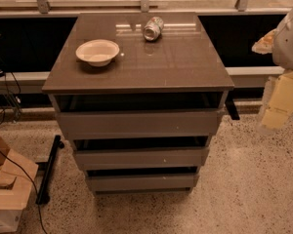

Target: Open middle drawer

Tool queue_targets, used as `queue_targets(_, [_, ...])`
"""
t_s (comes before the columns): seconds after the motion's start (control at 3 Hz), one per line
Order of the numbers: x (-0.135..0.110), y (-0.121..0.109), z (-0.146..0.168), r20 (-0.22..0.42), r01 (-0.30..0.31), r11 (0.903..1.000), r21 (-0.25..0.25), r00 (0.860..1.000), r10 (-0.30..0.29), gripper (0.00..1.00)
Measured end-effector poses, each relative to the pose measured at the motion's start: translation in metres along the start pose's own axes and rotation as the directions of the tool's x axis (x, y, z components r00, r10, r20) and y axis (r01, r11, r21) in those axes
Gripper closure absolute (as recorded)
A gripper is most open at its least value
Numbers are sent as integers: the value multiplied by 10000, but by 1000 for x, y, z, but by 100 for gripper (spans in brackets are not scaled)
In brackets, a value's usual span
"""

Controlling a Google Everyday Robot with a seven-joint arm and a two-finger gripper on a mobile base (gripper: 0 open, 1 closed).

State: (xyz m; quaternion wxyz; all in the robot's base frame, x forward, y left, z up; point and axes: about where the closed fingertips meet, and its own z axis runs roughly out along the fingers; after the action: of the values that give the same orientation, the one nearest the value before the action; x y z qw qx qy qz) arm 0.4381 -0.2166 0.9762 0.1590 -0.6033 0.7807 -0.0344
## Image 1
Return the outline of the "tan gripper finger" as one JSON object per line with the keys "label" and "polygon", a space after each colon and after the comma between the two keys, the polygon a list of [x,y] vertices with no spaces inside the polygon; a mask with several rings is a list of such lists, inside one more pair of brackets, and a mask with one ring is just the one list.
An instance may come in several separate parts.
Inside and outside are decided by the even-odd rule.
{"label": "tan gripper finger", "polygon": [[293,113],[293,71],[286,71],[266,82],[260,109],[260,127],[280,129]]}
{"label": "tan gripper finger", "polygon": [[252,51],[261,55],[271,54],[274,34],[275,29],[265,34],[261,39],[254,43],[252,46]]}

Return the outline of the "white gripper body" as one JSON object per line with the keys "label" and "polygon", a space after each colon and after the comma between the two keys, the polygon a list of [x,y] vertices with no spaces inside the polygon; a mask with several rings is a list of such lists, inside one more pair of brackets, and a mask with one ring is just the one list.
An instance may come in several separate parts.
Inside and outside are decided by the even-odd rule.
{"label": "white gripper body", "polygon": [[272,45],[273,62],[293,70],[293,8],[276,28]]}

